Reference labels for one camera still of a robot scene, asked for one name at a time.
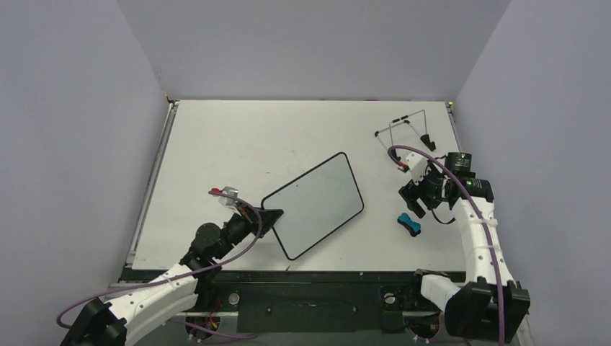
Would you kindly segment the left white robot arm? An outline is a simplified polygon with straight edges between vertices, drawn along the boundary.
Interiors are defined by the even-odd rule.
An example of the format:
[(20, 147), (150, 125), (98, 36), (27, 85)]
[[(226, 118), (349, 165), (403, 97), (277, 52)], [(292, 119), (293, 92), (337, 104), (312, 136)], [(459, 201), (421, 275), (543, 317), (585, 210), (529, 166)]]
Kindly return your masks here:
[(283, 214), (242, 205), (222, 226), (204, 223), (185, 256), (166, 272), (123, 296), (86, 302), (62, 345), (134, 345), (179, 312), (210, 308), (215, 290), (209, 284), (222, 269), (220, 260), (247, 236), (264, 236)]

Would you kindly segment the small black-framed whiteboard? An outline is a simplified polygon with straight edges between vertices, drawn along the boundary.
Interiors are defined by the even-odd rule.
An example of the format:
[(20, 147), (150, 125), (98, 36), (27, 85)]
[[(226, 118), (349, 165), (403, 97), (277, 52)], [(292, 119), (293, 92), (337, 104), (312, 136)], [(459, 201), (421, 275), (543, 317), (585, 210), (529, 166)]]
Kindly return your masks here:
[(365, 202), (348, 155), (340, 151), (263, 197), (261, 206), (283, 211), (272, 230), (294, 261), (361, 214)]

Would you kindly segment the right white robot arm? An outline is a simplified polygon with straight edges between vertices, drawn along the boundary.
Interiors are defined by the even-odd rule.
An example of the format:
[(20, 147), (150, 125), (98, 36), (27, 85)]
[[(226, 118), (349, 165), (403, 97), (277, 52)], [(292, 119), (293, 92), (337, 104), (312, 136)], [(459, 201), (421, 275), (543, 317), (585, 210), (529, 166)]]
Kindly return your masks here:
[(449, 152), (440, 161), (417, 153), (400, 160), (400, 168), (411, 175), (398, 191), (406, 207), (423, 218), (447, 204), (449, 224), (458, 227), (465, 256), (462, 285), (439, 271), (420, 270), (406, 297), (417, 308), (433, 303), (451, 336), (508, 344), (530, 308), (530, 294), (506, 265), (491, 183), (472, 172), (471, 161), (471, 154), (460, 152)]

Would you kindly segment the blue whiteboard eraser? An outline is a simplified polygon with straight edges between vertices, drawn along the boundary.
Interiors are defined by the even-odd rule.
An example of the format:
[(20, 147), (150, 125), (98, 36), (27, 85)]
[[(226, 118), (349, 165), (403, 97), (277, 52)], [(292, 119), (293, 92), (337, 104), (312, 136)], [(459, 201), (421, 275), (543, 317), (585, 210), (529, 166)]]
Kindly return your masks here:
[(414, 221), (407, 213), (402, 213), (397, 218), (397, 223), (402, 225), (412, 237), (420, 235), (422, 231), (421, 224)]

